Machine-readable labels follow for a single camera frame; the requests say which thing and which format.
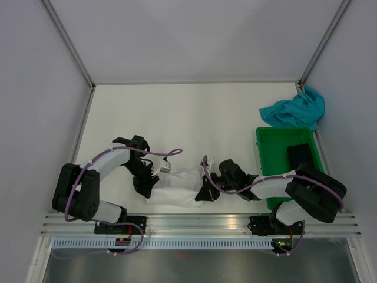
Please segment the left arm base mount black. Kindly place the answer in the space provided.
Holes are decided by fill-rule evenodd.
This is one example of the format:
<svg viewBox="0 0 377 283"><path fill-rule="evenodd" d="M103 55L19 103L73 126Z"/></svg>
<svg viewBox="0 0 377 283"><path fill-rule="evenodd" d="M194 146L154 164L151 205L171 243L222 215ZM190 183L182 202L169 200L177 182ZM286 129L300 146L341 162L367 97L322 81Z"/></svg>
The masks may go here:
<svg viewBox="0 0 377 283"><path fill-rule="evenodd" d="M128 216L127 223L132 223L132 225L116 225L115 223L96 223L94 228L95 235L141 235L139 228L144 233L147 227L147 217L146 216Z"/></svg>

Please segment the green plastic bin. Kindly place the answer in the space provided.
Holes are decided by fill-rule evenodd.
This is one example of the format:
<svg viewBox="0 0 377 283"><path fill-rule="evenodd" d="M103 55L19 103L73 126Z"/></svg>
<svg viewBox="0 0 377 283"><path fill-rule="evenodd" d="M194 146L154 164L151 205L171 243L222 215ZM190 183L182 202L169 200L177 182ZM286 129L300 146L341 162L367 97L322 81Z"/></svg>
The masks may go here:
<svg viewBox="0 0 377 283"><path fill-rule="evenodd" d="M262 173L265 176L281 175L292 171L289 166L287 148L308 143L314 160L314 168L323 171L322 162L308 127L259 127L256 129Z"/></svg>

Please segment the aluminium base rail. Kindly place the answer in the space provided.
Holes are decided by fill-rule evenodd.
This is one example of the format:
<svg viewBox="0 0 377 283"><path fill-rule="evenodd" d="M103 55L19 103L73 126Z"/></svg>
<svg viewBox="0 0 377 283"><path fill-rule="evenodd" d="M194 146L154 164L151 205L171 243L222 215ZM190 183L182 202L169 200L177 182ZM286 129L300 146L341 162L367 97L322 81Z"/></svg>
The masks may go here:
<svg viewBox="0 0 377 283"><path fill-rule="evenodd" d="M150 214L146 235L151 238L246 238L255 237L247 227L251 214ZM93 236L94 222L66 222L61 214L47 214L41 236ZM350 213L338 214L333 223L305 221L307 238L355 238L361 231Z"/></svg>

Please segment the right aluminium frame post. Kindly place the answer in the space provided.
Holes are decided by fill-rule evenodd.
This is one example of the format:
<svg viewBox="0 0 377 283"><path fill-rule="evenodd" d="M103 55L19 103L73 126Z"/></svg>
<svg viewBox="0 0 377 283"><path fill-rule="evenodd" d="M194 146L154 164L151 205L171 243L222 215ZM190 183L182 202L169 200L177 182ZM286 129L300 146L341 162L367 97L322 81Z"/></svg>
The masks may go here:
<svg viewBox="0 0 377 283"><path fill-rule="evenodd" d="M313 55L311 56L309 63L307 64L301 77L298 79L297 83L295 84L296 90L298 93L303 92L305 84L307 83L310 75L313 73L313 70L315 69L317 63L319 62L326 47L328 46L328 43L331 41L332 37L334 36L337 28L339 27L343 17L346 15L352 2L353 2L352 0L342 0L340 2L325 33L321 37L319 44L317 45Z"/></svg>

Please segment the aluminium frame post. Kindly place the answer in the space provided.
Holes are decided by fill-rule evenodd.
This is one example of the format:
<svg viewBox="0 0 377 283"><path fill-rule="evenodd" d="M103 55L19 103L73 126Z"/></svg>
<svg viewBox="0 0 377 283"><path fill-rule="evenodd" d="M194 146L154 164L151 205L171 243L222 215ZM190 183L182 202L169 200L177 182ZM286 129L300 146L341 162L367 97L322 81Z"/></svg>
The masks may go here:
<svg viewBox="0 0 377 283"><path fill-rule="evenodd" d="M325 33L321 37L319 44L317 45L313 55L311 56L309 63L307 64L301 77L298 79L297 83L295 84L296 90L298 93L303 92L305 84L307 83L310 75L313 73L313 70L315 69L317 63L319 62L326 47L328 46L328 43L331 41L332 37L334 36L337 28L339 27L343 17L346 15L352 2L353 2L352 0L342 0L340 2Z"/></svg>
<svg viewBox="0 0 377 283"><path fill-rule="evenodd" d="M89 75L89 72L87 71L77 49L74 46L74 43L72 42L69 34L67 33L67 30L65 29L64 24L61 21L52 2L49 0L40 0L40 3L44 11L47 13L48 17L50 18L54 28L56 29L68 53L70 54L79 73L83 77L86 84L89 86L90 90L93 90L95 88L95 83L93 82L91 76Z"/></svg>

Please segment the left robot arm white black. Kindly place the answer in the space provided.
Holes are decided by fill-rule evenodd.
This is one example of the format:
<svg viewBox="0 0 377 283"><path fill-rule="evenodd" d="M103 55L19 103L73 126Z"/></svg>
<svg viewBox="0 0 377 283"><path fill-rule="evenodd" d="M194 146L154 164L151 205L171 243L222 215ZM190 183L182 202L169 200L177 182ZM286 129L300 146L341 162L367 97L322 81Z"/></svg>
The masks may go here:
<svg viewBox="0 0 377 283"><path fill-rule="evenodd" d="M100 182L115 169L124 166L133 176L135 191L145 198L151 196L159 177L153 174L151 164L142 157L150 147L145 138L118 137L110 147L85 164L65 164L59 174L52 208L64 214L67 222L100 221L108 223L115 233L128 228L127 209L100 199Z"/></svg>

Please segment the black rolled t shirt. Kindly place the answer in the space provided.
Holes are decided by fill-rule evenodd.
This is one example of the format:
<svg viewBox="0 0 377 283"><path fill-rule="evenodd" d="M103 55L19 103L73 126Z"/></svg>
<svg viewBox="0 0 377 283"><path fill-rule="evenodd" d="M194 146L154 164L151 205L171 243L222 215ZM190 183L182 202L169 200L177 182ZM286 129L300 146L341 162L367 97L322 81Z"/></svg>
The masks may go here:
<svg viewBox="0 0 377 283"><path fill-rule="evenodd" d="M287 156L291 170L297 169L300 164L315 165L308 143L289 146L287 148Z"/></svg>

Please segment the left aluminium frame post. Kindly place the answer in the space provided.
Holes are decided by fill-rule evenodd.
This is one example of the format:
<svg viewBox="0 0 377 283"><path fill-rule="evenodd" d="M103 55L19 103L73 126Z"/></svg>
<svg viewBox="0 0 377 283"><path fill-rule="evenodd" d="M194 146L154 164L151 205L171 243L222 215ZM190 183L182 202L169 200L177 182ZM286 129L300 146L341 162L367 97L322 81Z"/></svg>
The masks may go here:
<svg viewBox="0 0 377 283"><path fill-rule="evenodd" d="M93 82L91 76L89 75L89 72L87 71L77 49L74 46L74 43L72 42L69 34L67 33L67 30L65 29L64 24L61 21L52 2L49 0L40 0L40 3L44 11L47 13L48 17L50 18L54 28L56 29L68 53L70 54L79 73L83 77L86 84L89 86L90 90L93 90L95 88L95 83Z"/></svg>

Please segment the teal t shirt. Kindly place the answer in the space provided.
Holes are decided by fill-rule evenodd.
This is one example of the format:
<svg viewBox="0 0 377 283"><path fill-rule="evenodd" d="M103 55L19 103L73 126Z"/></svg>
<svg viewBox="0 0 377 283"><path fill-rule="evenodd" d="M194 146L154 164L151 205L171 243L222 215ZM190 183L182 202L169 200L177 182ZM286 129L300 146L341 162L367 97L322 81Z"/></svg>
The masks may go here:
<svg viewBox="0 0 377 283"><path fill-rule="evenodd" d="M272 127L308 127L314 131L325 113L325 99L314 88L304 91L291 100L280 100L259 110L262 120Z"/></svg>

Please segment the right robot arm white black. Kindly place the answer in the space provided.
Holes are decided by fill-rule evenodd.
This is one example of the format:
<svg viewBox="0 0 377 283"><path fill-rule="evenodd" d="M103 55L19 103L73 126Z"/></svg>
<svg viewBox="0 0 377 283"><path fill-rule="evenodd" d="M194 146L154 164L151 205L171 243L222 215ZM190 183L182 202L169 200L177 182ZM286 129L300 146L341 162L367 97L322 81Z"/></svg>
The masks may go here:
<svg viewBox="0 0 377 283"><path fill-rule="evenodd" d="M210 172L207 156L203 157L201 166L204 175L197 195L201 200L215 201L222 193L237 195L246 201L286 198L270 214L269 226L276 233L308 219L333 223L345 206L346 187L309 164L270 176L247 174L231 159L220 164L220 175Z"/></svg>

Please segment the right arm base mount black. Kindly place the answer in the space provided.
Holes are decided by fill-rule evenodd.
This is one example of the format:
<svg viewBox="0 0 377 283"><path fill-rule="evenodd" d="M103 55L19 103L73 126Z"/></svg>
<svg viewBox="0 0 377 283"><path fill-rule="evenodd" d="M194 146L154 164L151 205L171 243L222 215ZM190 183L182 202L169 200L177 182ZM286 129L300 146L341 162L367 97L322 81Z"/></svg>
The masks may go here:
<svg viewBox="0 0 377 283"><path fill-rule="evenodd" d="M252 235L272 236L272 235L300 235L302 232L302 222L296 222L287 226L272 216L250 216L247 225Z"/></svg>

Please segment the white t shirt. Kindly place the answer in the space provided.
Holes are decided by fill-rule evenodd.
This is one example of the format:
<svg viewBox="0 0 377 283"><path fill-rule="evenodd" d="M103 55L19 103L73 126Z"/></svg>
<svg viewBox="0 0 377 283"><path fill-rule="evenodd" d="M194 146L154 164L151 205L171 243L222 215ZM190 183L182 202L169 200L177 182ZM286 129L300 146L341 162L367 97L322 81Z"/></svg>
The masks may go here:
<svg viewBox="0 0 377 283"><path fill-rule="evenodd" d="M147 204L187 208L199 208L204 205L202 200L195 200L202 187L203 176L200 167L159 173L158 177L159 181L153 186L151 196L146 200Z"/></svg>

